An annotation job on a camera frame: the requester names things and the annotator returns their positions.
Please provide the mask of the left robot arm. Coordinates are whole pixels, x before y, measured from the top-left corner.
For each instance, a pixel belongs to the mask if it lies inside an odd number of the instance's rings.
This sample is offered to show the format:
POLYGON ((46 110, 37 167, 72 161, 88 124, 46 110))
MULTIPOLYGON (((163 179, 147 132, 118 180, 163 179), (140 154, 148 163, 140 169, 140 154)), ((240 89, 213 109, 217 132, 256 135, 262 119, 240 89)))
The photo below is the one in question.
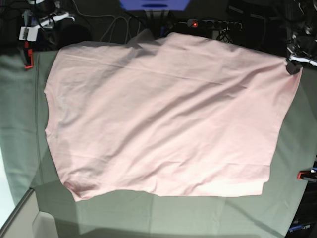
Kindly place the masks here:
POLYGON ((288 21, 294 26, 287 44, 289 55, 286 58, 286 70, 291 75, 297 74, 306 64, 317 65, 317 2, 296 0, 295 3, 302 16, 288 21))

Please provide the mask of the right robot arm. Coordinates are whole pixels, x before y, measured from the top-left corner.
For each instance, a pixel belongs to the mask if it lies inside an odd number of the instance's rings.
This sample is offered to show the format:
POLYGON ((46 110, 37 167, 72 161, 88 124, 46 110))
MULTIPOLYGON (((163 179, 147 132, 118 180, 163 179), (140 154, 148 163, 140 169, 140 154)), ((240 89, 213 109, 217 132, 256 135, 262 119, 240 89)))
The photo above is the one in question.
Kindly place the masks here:
POLYGON ((55 0, 26 0, 26 2, 36 15, 50 15, 57 10, 55 0))

